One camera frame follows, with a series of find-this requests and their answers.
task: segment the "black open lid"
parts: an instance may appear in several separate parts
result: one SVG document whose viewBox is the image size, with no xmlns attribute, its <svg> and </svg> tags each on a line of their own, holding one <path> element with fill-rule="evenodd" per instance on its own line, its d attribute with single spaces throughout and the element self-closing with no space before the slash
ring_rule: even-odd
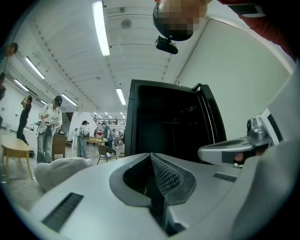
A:
<svg viewBox="0 0 300 240">
<path fill-rule="evenodd" d="M 158 152 L 198 161 L 201 146 L 225 140 L 222 117 L 208 85 L 187 88 L 132 80 L 125 156 Z"/>
</svg>

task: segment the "ceiling sensor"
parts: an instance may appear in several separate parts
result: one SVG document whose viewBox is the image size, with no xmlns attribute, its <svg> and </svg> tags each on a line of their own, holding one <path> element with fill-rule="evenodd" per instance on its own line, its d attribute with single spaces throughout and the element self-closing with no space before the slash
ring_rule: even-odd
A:
<svg viewBox="0 0 300 240">
<path fill-rule="evenodd" d="M 129 29 L 131 28 L 132 26 L 132 21 L 130 19 L 124 19 L 122 22 L 121 22 L 121 27 L 123 29 Z"/>
</svg>

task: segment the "vent grille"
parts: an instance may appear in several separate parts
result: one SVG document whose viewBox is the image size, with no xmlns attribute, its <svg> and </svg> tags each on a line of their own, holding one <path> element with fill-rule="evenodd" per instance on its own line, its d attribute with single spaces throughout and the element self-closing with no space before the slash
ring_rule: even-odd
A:
<svg viewBox="0 0 300 240">
<path fill-rule="evenodd" d="M 153 155 L 151 155 L 151 161 L 156 185 L 161 194 L 165 196 L 179 186 L 182 181 L 181 176 L 156 159 Z"/>
<path fill-rule="evenodd" d="M 61 203 L 43 220 L 43 224 L 58 232 L 74 209 L 83 199 L 82 195 L 70 193 Z"/>
<path fill-rule="evenodd" d="M 231 141 L 225 141 L 225 142 L 218 142 L 212 145 L 204 146 L 203 148 L 212 148 L 212 147 L 222 147 L 222 146 L 230 146 L 230 145 L 236 145 L 243 142 L 243 140 L 235 139 Z"/>
<path fill-rule="evenodd" d="M 225 180 L 225 181 L 228 181 L 228 182 L 235 182 L 237 180 L 237 177 L 226 175 L 226 174 L 219 173 L 219 172 L 216 172 L 213 175 L 213 177 L 214 178 L 219 178 L 219 179 L 222 179 L 222 180 Z"/>
</svg>

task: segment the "bag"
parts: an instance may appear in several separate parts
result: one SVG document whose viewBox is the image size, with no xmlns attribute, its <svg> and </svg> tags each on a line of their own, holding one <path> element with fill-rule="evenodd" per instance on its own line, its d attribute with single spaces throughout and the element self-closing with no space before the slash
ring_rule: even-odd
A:
<svg viewBox="0 0 300 240">
<path fill-rule="evenodd" d="M 29 151 L 29 157 L 30 158 L 34 158 L 35 154 L 34 154 L 34 151 L 33 150 L 30 150 Z"/>
<path fill-rule="evenodd" d="M 77 127 L 74 130 L 74 137 L 81 137 L 83 135 L 83 130 L 81 127 Z"/>
</svg>

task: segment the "black chair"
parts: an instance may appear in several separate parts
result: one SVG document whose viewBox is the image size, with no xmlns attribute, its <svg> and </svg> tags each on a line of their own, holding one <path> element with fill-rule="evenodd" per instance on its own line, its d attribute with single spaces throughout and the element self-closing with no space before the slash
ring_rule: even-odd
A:
<svg viewBox="0 0 300 240">
<path fill-rule="evenodd" d="M 106 146 L 102 146 L 102 145 L 98 145 L 98 151 L 99 151 L 99 160 L 97 162 L 97 165 L 98 165 L 98 163 L 100 161 L 101 155 L 105 156 L 104 158 L 106 159 L 106 162 L 109 159 L 114 159 L 114 158 L 118 159 L 118 157 L 117 157 L 117 151 L 114 150 L 114 149 L 112 149 L 112 148 L 109 148 L 109 147 L 106 147 Z M 107 158 L 107 154 L 106 154 L 107 152 L 109 152 L 109 153 L 112 152 L 114 154 L 114 157 Z"/>
</svg>

